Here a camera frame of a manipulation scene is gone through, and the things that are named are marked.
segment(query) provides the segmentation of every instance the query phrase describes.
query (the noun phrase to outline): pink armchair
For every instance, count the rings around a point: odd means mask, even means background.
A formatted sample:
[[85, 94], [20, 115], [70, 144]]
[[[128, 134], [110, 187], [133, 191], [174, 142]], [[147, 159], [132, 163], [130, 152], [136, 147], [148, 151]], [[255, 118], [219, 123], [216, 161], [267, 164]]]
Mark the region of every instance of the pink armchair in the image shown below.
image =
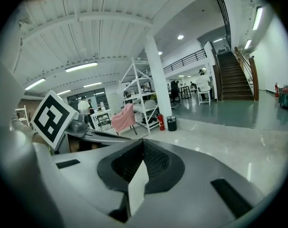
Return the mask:
[[111, 117], [111, 124], [115, 128], [117, 135], [119, 135], [119, 131], [122, 131], [126, 127], [130, 127], [131, 129], [132, 126], [134, 129], [134, 105], [126, 104], [119, 114]]

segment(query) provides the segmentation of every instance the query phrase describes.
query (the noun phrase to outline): handrail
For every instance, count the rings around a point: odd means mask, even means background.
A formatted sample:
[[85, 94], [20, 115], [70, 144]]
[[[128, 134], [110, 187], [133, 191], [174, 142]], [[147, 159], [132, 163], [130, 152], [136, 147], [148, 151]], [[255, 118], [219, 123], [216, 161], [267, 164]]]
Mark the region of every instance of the handrail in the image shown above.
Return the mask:
[[181, 68], [181, 67], [188, 65], [192, 62], [199, 61], [200, 59], [204, 59], [206, 57], [207, 56], [206, 56], [205, 50], [201, 49], [201, 50], [196, 51], [196, 52], [194, 52], [194, 53], [192, 53], [186, 57], [181, 58], [178, 61], [175, 61], [174, 63], [170, 64], [169, 66], [166, 66], [165, 68], [163, 68], [163, 71], [165, 74], [167, 74], [167, 73], [172, 72], [178, 68]]
[[214, 73], [215, 73], [215, 81], [216, 81], [216, 87], [217, 87], [217, 98], [218, 101], [222, 101], [222, 81], [221, 81], [221, 70], [220, 65], [217, 57], [216, 50], [214, 48], [214, 45], [211, 43], [211, 51], [215, 59], [215, 65], [213, 65]]
[[230, 20], [229, 20], [229, 15], [226, 10], [226, 5], [224, 0], [216, 0], [219, 6], [219, 9], [221, 11], [223, 21], [224, 21], [224, 26], [225, 26], [225, 31], [226, 31], [226, 39], [228, 41], [229, 47], [231, 49], [231, 34], [230, 34]]
[[237, 47], [235, 47], [235, 54], [238, 58], [238, 63], [240, 64], [240, 67], [242, 68], [243, 72], [245, 73], [245, 70], [246, 70], [250, 76], [250, 80], [253, 82], [254, 100], [258, 101], [259, 100], [259, 85], [258, 85], [258, 76], [257, 76], [255, 61], [253, 58], [249, 58], [249, 61], [247, 61], [247, 59], [238, 51]]

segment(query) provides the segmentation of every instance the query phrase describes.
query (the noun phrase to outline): balcony railing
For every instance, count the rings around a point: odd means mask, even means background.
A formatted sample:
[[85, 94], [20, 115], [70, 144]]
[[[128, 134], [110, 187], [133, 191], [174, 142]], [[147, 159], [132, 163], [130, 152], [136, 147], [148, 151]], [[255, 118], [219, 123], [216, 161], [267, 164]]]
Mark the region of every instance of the balcony railing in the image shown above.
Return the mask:
[[223, 21], [224, 21], [224, 26], [226, 30], [226, 39], [228, 41], [229, 47], [231, 49], [231, 37], [230, 37], [230, 20], [229, 20], [229, 15], [226, 10], [225, 2], [224, 0], [216, 0], [219, 6], [219, 9], [221, 11]]
[[206, 53], [205, 53], [205, 50], [202, 49], [200, 51], [196, 51], [195, 53], [192, 53], [186, 57], [183, 57], [182, 59], [170, 64], [169, 66], [163, 68], [164, 70], [164, 73], [167, 74], [169, 72], [172, 72], [178, 68], [181, 68], [185, 65], [188, 65], [192, 62], [195, 62], [195, 61], [199, 61], [200, 59], [204, 59], [206, 58]]

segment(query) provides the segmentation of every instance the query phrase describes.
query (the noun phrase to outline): recessed light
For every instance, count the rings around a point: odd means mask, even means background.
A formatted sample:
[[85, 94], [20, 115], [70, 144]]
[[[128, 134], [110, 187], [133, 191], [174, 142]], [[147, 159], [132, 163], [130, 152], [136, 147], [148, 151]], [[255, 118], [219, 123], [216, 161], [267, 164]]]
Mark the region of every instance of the recessed light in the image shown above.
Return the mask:
[[94, 83], [94, 84], [90, 84], [90, 85], [85, 85], [83, 87], [86, 88], [86, 87], [96, 86], [96, 85], [101, 85], [101, 84], [102, 84], [102, 82], [99, 82], [99, 83]]
[[248, 49], [248, 47], [249, 47], [251, 41], [252, 41], [252, 40], [248, 40], [248, 41], [247, 41], [247, 44], [245, 45], [245, 48], [244, 48], [244, 49]]
[[83, 64], [83, 65], [80, 65], [80, 66], [74, 66], [74, 67], [67, 68], [67, 69], [65, 69], [65, 71], [67, 73], [69, 73], [69, 72], [72, 72], [72, 71], [75, 71], [75, 70], [83, 69], [83, 68], [86, 68], [86, 67], [93, 67], [93, 66], [96, 66], [96, 65], [97, 65], [97, 62], [87, 63], [87, 64]]
[[262, 15], [262, 11], [263, 11], [263, 8], [262, 8], [262, 7], [259, 7], [259, 8], [257, 9], [256, 18], [255, 18], [255, 23], [254, 23], [254, 26], [253, 26], [253, 30], [257, 30], [257, 28], [258, 28], [258, 25], [259, 25], [259, 22], [260, 22], [260, 19], [261, 19], [261, 15]]
[[41, 78], [39, 81], [36, 81], [35, 83], [31, 84], [30, 86], [28, 86], [27, 88], [25, 88], [25, 90], [30, 90], [31, 88], [33, 88], [34, 86], [37, 86], [38, 84], [42, 83], [46, 81], [45, 78]]
[[223, 38], [221, 38], [221, 39], [218, 39], [218, 40], [215, 40], [215, 41], [214, 41], [214, 43], [215, 43], [215, 42], [217, 42], [217, 41], [221, 41], [221, 40], [223, 40]]
[[70, 92], [71, 90], [66, 90], [66, 91], [63, 91], [63, 92], [61, 92], [61, 93], [58, 93], [57, 95], [62, 95], [62, 94], [64, 94], [64, 93], [67, 93], [67, 92]]

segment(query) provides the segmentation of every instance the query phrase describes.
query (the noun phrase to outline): black trash bin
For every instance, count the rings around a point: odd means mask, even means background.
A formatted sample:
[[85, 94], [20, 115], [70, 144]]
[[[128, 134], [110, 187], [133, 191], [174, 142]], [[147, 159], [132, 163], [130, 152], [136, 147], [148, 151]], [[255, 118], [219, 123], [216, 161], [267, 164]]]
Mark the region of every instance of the black trash bin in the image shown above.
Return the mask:
[[173, 132], [177, 130], [177, 121], [175, 116], [168, 116], [167, 118], [168, 131]]

